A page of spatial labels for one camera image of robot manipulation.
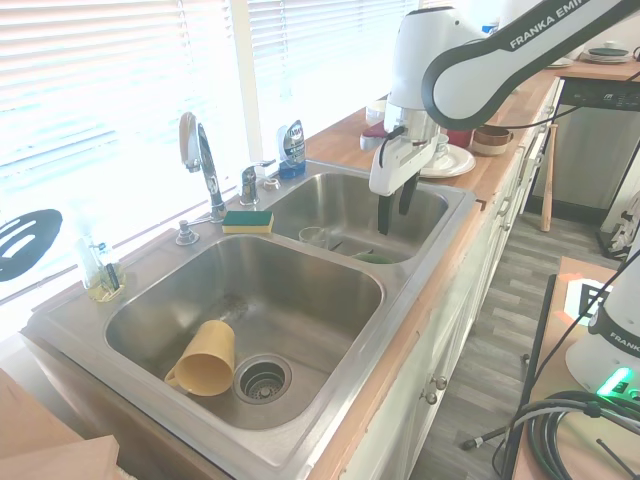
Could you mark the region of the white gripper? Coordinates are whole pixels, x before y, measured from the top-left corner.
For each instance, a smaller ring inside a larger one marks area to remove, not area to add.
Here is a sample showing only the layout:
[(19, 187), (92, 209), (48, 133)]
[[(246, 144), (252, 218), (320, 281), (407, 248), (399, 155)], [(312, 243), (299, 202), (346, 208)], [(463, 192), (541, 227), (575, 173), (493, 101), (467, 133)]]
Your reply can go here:
[(406, 136), (385, 141), (375, 152), (369, 189), (378, 197), (378, 231), (387, 235), (393, 213), (394, 195), (402, 187), (399, 214), (406, 215), (418, 184), (418, 175), (435, 158), (440, 129), (424, 144), (415, 145)]

